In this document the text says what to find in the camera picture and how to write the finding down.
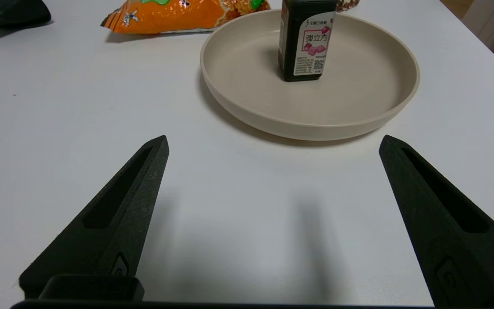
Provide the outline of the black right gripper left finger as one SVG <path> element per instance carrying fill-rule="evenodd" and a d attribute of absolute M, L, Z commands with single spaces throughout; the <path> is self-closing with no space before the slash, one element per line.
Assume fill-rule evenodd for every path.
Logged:
<path fill-rule="evenodd" d="M 169 154 L 164 135 L 135 152 L 22 272 L 26 299 L 58 275 L 135 275 Z"/>

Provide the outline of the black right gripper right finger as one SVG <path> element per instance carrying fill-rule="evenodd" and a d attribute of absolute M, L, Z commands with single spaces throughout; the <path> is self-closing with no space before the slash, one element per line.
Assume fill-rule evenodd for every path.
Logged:
<path fill-rule="evenodd" d="M 379 156 L 434 306 L 494 308 L 494 220 L 408 143 Z"/>

